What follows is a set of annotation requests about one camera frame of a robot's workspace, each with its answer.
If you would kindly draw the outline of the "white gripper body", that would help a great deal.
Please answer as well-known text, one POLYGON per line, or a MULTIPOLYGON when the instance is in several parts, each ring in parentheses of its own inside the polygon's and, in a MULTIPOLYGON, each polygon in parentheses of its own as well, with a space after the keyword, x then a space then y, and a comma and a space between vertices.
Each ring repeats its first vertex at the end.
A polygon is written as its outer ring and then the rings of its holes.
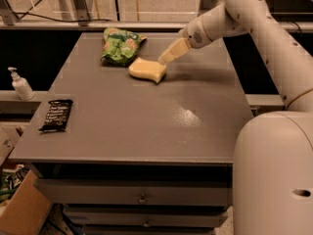
POLYGON ((202 17, 197 17, 190 21, 179 31, 179 34, 186 38, 190 42, 191 47, 194 49, 200 49, 213 42, 204 30, 202 17))

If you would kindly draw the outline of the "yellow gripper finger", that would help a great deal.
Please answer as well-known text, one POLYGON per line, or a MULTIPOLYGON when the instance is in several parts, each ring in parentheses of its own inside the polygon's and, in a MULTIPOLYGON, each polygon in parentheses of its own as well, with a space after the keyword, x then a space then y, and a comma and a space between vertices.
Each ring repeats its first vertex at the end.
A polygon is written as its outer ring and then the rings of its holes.
POLYGON ((173 41, 158 57, 158 62, 162 65, 173 62, 181 56, 187 54, 191 49, 190 42, 187 38, 178 38, 173 41))

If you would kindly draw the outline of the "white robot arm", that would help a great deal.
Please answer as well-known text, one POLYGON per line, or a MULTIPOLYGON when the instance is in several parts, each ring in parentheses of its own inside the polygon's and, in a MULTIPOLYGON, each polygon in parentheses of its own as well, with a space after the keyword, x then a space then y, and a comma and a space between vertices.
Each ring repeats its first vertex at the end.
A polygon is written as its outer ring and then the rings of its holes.
POLYGON ((223 0, 189 22, 159 57, 167 64, 213 41, 250 36, 263 79, 284 107, 241 130, 233 158, 234 235, 313 235, 313 61, 266 0, 223 0))

